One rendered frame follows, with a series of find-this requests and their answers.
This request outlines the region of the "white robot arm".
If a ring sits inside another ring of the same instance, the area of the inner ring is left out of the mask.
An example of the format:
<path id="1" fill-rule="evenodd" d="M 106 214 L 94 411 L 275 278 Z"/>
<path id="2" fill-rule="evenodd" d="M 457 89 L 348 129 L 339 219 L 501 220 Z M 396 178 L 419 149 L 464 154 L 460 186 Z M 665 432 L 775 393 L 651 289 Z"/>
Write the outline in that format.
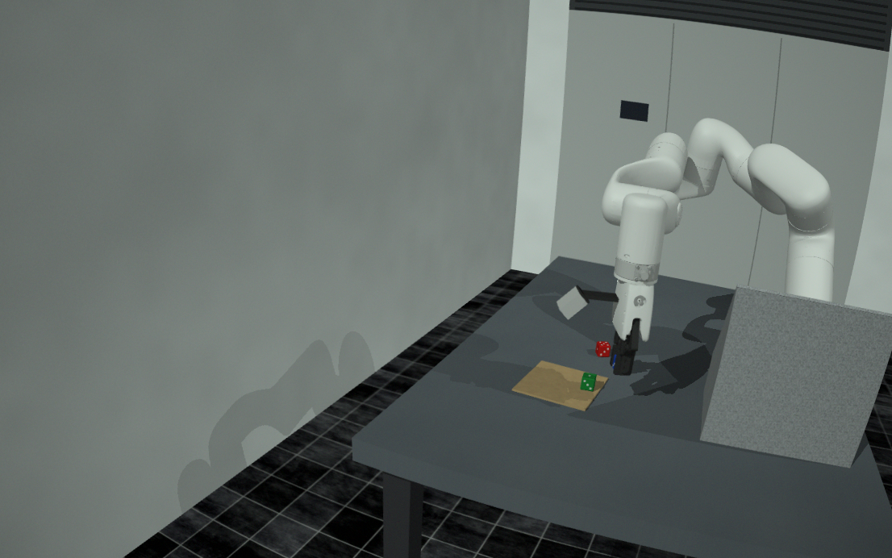
<path id="1" fill-rule="evenodd" d="M 836 232 L 827 180 L 788 148 L 752 150 L 739 131 L 710 118 L 695 125 L 687 148 L 679 135 L 662 133 L 644 160 L 613 173 L 602 216 L 620 226 L 615 273 L 632 281 L 658 278 L 664 235 L 682 219 L 680 200 L 709 195 L 723 158 L 736 185 L 767 211 L 786 214 L 785 293 L 832 302 Z"/>

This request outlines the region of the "green die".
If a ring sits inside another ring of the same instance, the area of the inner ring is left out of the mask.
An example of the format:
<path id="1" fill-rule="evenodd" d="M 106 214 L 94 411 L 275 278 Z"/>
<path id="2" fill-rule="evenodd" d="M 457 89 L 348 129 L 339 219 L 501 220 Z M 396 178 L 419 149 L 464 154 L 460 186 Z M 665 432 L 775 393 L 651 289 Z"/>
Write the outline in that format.
<path id="1" fill-rule="evenodd" d="M 597 377 L 597 375 L 593 374 L 593 373 L 583 373 L 580 389 L 593 392 L 593 389 L 595 387 L 596 377 Z"/>

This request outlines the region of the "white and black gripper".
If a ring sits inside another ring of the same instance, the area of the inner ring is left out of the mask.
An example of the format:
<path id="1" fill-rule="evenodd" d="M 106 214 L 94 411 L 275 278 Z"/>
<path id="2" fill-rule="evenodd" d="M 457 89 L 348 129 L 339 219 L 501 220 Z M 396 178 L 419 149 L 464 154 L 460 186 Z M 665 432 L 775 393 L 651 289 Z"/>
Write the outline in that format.
<path id="1" fill-rule="evenodd" d="M 614 375 L 630 376 L 635 352 L 638 352 L 639 331 L 641 339 L 644 342 L 648 341 L 652 321 L 654 284 L 657 283 L 658 278 L 655 281 L 632 281 L 618 276 L 615 272 L 614 276 L 618 278 L 615 290 L 618 302 L 614 302 L 612 310 L 615 337 L 611 353 L 611 366 L 616 355 Z"/>

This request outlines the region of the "tan flat mat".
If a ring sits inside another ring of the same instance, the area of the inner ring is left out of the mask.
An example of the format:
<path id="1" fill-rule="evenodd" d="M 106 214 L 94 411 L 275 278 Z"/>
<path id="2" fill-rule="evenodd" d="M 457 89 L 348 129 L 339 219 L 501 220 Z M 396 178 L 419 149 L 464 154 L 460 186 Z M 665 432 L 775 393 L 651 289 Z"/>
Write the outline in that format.
<path id="1" fill-rule="evenodd" d="M 542 360 L 512 391 L 586 411 L 608 377 L 597 375 L 592 392 L 580 389 L 583 373 L 586 372 Z"/>

